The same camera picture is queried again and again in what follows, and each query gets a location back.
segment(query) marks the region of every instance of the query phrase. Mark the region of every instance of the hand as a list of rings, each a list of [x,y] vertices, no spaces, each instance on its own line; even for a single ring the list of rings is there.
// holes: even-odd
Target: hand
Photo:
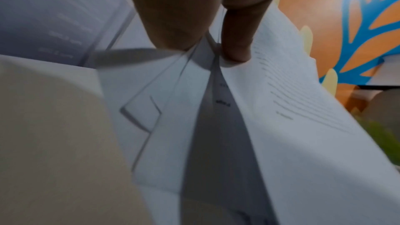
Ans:
[[[158,48],[187,50],[208,31],[220,4],[225,57],[250,59],[254,33],[272,0],[133,0],[149,38]]]

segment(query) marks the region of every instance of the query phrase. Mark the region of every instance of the book page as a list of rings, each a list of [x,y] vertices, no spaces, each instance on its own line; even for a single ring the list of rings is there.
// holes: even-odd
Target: book page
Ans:
[[[319,84],[297,33],[271,5],[252,59],[220,61],[279,223],[396,223],[400,175]]]

